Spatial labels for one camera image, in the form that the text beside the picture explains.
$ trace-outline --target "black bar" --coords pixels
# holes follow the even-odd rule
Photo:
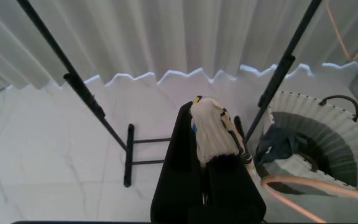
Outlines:
[[[159,160],[159,161],[137,161],[137,162],[133,162],[132,165],[161,164],[161,163],[164,163],[164,160]]]
[[[292,63],[295,61],[295,57],[292,56],[292,52],[294,51],[296,45],[301,39],[306,28],[308,27],[308,24],[315,12],[317,11],[317,8],[320,3],[321,0],[312,0],[310,2],[308,9],[306,10],[305,15],[303,15],[298,28],[296,28],[294,36],[291,38],[291,41],[288,44],[288,47],[283,54],[283,57],[277,65],[276,71],[274,72],[272,79],[270,79],[264,93],[259,100],[259,112],[257,113],[254,121],[251,124],[251,127],[247,132],[247,135],[244,138],[244,144],[247,144],[252,133],[255,131],[255,128],[258,125],[260,119],[262,118],[263,113],[266,111],[267,107],[269,106],[271,100],[274,97],[274,94],[276,93],[283,79],[285,78],[285,75],[287,75],[289,69],[292,66]]]
[[[171,141],[171,138],[135,140],[134,144],[151,143],[151,142],[167,142],[167,141]]]
[[[93,112],[93,114],[102,122],[103,126],[109,131],[109,133],[113,136],[113,138],[118,142],[118,144],[126,150],[126,146],[122,139],[117,135],[117,133],[113,130],[110,124],[105,120],[104,112],[102,107],[98,105],[98,102],[94,99],[89,89],[83,83],[82,79],[78,75],[74,66],[70,63],[69,59],[64,54],[63,50],[57,44],[56,40],[53,38],[52,34],[49,32],[48,28],[45,26],[44,22],[42,22],[41,18],[31,6],[28,0],[17,0],[17,3],[21,6],[33,24],[36,26],[38,31],[44,37],[44,39],[48,42],[49,46],[55,52],[57,57],[66,67],[68,74],[64,75],[64,79],[70,84],[70,86],[75,90],[77,95],[84,101],[84,103],[88,106],[88,108]]]
[[[125,173],[124,173],[124,186],[130,187],[132,183],[132,159],[134,152],[134,134],[135,126],[128,125],[128,138],[127,138],[127,153],[125,160]]]

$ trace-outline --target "white curtain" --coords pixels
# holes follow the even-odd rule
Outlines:
[[[241,65],[278,63],[310,0],[30,0],[83,79],[107,83],[202,67],[237,75]],[[358,51],[358,0],[329,2],[351,54]],[[348,63],[322,3],[295,49],[296,62],[318,69]],[[0,88],[62,85],[65,69],[15,1],[0,0]]]

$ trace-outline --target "woven basket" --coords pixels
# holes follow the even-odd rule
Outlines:
[[[356,108],[356,114],[327,103],[332,98],[350,100]],[[340,95],[319,100],[299,93],[280,91],[275,94],[262,122],[262,134],[274,124],[279,128],[291,128],[314,140],[318,147],[315,151],[322,152],[329,164],[326,167],[329,172],[311,171],[311,163],[299,154],[294,154],[288,159],[264,164],[263,172],[259,167],[261,177],[267,174],[290,174],[358,189],[358,104],[355,100]]]

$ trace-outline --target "blue spot on fabric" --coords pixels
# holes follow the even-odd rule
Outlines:
[[[191,127],[194,131],[194,133],[197,133],[197,127],[196,127],[196,124],[193,124],[193,127]]]

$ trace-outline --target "pleated curtain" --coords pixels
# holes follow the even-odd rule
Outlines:
[[[237,75],[278,63],[309,0],[30,0],[83,79],[202,67]],[[358,0],[330,0],[346,47],[358,51]],[[322,3],[295,49],[299,63],[349,63]],[[0,0],[0,89],[62,85],[67,71],[15,1]]]

